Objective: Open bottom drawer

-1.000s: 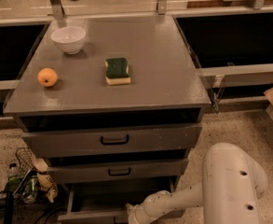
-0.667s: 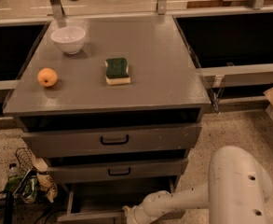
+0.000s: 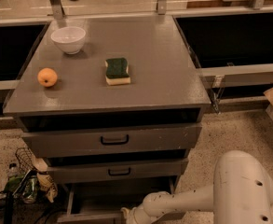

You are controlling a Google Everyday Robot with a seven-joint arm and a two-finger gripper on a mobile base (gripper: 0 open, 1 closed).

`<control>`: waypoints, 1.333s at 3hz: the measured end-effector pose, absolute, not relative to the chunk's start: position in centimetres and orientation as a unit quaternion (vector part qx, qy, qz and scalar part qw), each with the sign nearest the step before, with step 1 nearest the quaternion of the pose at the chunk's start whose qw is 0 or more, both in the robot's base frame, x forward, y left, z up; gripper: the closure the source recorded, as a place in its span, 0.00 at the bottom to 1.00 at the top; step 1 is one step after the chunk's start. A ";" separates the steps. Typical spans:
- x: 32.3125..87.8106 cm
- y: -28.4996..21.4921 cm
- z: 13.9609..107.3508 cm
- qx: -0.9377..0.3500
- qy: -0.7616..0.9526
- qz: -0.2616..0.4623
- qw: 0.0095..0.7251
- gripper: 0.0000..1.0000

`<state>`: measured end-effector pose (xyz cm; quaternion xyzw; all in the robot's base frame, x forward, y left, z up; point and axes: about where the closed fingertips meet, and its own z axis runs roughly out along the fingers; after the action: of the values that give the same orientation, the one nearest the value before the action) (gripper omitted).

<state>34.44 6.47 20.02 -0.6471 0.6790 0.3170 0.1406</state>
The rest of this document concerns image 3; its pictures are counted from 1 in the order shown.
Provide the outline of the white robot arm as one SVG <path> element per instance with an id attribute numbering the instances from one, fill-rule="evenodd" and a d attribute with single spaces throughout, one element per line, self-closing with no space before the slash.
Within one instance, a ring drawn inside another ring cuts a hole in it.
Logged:
<path id="1" fill-rule="evenodd" d="M 169 194 L 150 193 L 143 202 L 121 212 L 126 224 L 153 224 L 167 214 L 213 213 L 213 224 L 273 224 L 273 179 L 252 155 L 232 150 L 216 162 L 209 186 Z"/>

